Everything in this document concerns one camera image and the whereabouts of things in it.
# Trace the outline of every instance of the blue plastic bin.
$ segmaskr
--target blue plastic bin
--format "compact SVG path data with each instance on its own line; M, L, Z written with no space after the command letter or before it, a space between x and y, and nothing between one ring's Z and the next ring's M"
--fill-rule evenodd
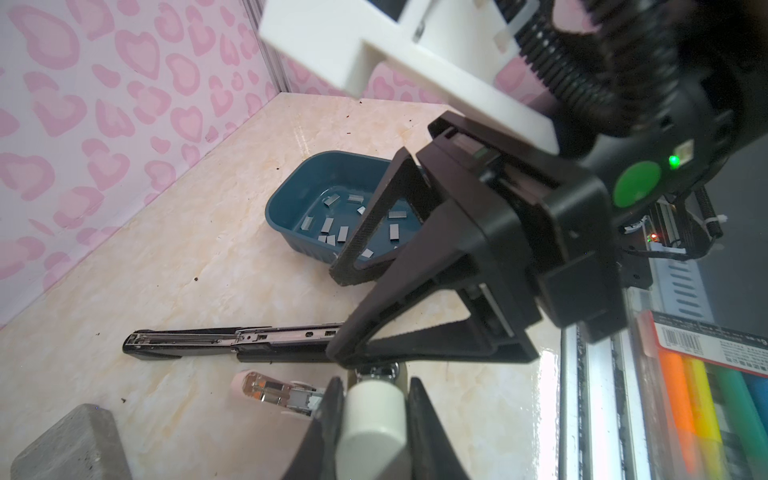
M266 203L266 221L283 235L286 242L295 251L309 255L325 263L332 263L343 247L343 243L331 246L317 240L323 233L323 223L327 217L333 218L330 235L339 236L340 227L349 227L347 239L352 238L362 215L357 212L360 204L348 201L349 195L361 195L362 205L368 202L379 186L389 160L350 154L342 151L327 151L307 158L280 185L270 201ZM330 207L323 201L338 194L339 199ZM406 218L385 218L374 233L368 249L376 258L408 242L421 227L408 202L398 200L392 210L405 211ZM301 224L307 217L313 217L308 231L301 230ZM389 225L399 225L399 241L389 240Z

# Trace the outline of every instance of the barcode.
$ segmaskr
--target barcode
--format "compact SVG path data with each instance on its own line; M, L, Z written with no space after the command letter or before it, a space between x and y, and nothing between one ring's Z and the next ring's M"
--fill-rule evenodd
M704 354L704 351L701 349L701 344L699 344L699 337L697 335L692 333L678 332L676 330L665 328L662 328L661 332L664 334L664 341L668 346L680 346L699 356Z

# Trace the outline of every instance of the tabletop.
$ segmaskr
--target tabletop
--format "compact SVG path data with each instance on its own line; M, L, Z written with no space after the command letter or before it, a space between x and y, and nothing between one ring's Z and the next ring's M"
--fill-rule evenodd
M290 249L264 207L322 151L415 153L447 107L280 94L0 330L0 478L13 458L81 403L112 411L134 478L280 478L309 422L237 401L255 369L325 386L333 364L243 364L234 356L143 362L122 353L136 329L340 322L372 284L340 287L328 266ZM390 327L463 318L453 292ZM528 365L409 362L474 480L556 478L560 333L528 329Z

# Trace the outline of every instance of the pink heart wallpaper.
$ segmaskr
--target pink heart wallpaper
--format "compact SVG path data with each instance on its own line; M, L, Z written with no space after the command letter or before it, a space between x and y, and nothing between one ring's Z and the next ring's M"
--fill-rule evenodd
M0 327L276 95L241 0L0 7Z
M587 32L593 29L578 0L557 0L554 4L553 20L555 25L564 31ZM283 57L283 68L292 92L345 96L344 92L331 88L291 58ZM544 85L528 69L522 58L514 58L498 73L495 87L523 103L528 103L545 90ZM373 71L368 88L362 96L382 100L441 103L435 95L384 64L380 64Z

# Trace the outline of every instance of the gray stone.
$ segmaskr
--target gray stone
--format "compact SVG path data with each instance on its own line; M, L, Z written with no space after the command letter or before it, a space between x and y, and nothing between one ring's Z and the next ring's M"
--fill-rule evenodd
M14 458L11 480L131 480L112 413L75 407Z

